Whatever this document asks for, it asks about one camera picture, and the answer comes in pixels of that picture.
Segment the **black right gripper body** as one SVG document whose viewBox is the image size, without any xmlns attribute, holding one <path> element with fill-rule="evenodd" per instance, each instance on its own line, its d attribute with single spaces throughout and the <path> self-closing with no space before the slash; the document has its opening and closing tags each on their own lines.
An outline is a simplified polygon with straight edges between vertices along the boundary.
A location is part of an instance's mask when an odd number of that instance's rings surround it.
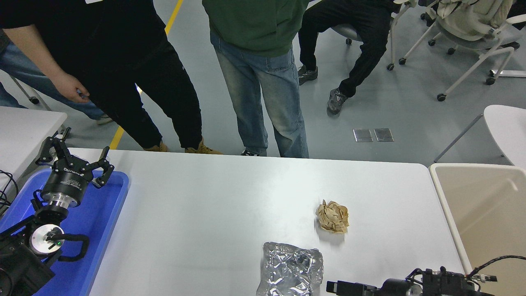
<svg viewBox="0 0 526 296">
<path fill-rule="evenodd" d="M 380 288 L 380 296 L 409 296 L 412 288 L 410 281 L 389 278 Z"/>
</svg>

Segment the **person's right hand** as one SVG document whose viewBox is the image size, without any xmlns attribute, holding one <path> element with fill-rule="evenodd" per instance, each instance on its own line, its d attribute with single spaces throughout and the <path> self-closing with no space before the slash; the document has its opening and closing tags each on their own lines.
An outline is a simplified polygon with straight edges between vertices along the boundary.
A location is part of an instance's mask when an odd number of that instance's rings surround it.
<svg viewBox="0 0 526 296">
<path fill-rule="evenodd" d="M 66 99 L 77 103 L 88 103 L 90 100 L 90 93 L 74 76 L 62 72 L 50 77 L 50 80 Z"/>
</svg>

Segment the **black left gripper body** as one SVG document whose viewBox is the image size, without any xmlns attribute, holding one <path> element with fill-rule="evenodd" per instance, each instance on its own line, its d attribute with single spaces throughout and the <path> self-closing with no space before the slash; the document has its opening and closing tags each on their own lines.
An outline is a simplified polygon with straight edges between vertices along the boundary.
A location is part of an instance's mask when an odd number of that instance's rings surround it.
<svg viewBox="0 0 526 296">
<path fill-rule="evenodd" d="M 93 179 L 93 167 L 86 162 L 55 161 L 51 174 L 41 191 L 41 198 L 50 202 L 53 197 L 68 196 L 75 202 L 81 202 L 88 183 Z"/>
</svg>

